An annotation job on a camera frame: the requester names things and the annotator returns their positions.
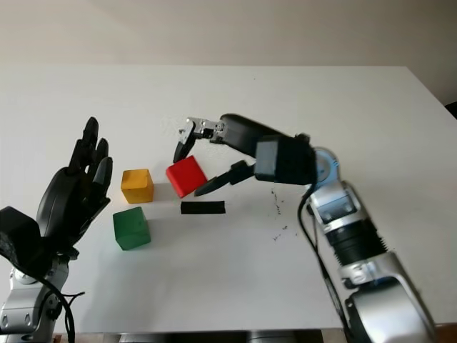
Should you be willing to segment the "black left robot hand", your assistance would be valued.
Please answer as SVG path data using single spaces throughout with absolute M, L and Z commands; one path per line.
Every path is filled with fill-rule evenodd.
M 41 198 L 36 221 L 52 252 L 75 260 L 74 245 L 109 204 L 113 159 L 109 143 L 98 138 L 99 123 L 90 117 L 76 141 L 68 166 L 55 173 Z

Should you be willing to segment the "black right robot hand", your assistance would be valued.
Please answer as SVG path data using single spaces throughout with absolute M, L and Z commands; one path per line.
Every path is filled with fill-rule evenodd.
M 250 157 L 256 156 L 258 141 L 268 136 L 283 136 L 284 134 L 271 127 L 260 124 L 238 114 L 224 114 L 218 121 L 189 117 L 184 128 L 179 129 L 179 142 L 174 152 L 176 163 L 185 159 L 198 139 L 206 139 L 212 144 L 222 144 L 235 149 Z M 238 184 L 254 175 L 254 165 L 241 160 L 231 168 L 199 186 L 195 191 L 196 197 L 209 194 L 230 184 Z

